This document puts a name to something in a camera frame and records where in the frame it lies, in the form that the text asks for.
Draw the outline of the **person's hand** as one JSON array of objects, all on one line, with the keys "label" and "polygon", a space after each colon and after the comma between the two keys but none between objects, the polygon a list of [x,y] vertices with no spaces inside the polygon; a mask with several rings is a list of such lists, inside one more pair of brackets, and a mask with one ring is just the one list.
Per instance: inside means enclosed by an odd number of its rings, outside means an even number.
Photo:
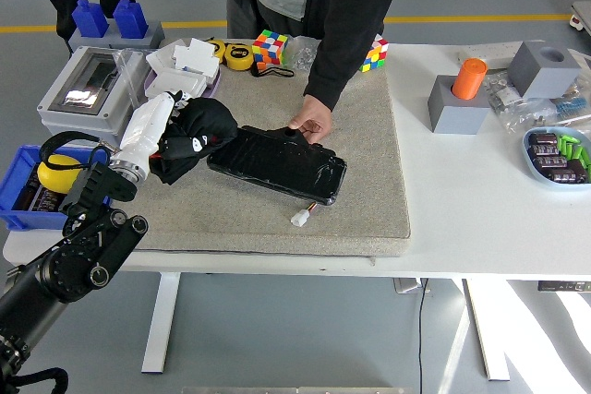
[{"label": "person's hand", "polygon": [[299,112],[287,127],[298,130],[309,144],[320,143],[332,131],[332,111],[317,98],[306,94]]}]

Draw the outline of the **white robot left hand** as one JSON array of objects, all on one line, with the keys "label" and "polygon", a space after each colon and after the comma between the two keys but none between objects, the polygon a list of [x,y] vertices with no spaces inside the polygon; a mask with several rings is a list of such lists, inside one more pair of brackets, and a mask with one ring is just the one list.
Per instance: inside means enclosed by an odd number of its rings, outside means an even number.
[{"label": "white robot left hand", "polygon": [[190,170],[227,142],[225,124],[234,134],[235,121],[219,101],[163,92],[134,111],[110,168],[145,177],[156,155],[160,168]]}]

